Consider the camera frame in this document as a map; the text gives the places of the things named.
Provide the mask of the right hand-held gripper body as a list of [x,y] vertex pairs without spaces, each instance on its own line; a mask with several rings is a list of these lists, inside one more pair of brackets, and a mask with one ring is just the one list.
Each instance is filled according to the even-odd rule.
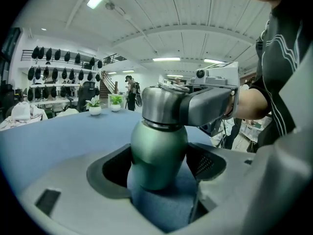
[[213,137],[219,133],[222,121],[235,117],[238,110],[239,64],[238,62],[224,62],[197,69],[195,77],[190,80],[190,84],[201,84],[232,90],[224,115],[208,124],[198,126],[208,136]]

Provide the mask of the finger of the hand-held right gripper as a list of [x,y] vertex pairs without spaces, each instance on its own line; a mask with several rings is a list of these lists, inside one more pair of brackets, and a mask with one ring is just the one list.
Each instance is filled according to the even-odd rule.
[[201,84],[188,84],[189,93],[204,93],[210,90],[210,86]]
[[207,87],[186,95],[179,107],[179,121],[185,126],[203,126],[221,118],[232,90]]

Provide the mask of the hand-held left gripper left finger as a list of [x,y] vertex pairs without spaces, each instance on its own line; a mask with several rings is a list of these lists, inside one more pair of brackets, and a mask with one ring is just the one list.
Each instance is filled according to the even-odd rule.
[[19,202],[50,235],[158,235],[132,204],[131,160],[129,144],[65,159],[22,191]]

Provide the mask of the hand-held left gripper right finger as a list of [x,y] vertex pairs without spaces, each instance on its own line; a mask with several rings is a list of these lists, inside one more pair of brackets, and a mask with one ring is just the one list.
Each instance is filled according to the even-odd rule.
[[190,143],[187,164],[197,182],[189,224],[176,235],[255,235],[248,210],[259,188],[259,155]]

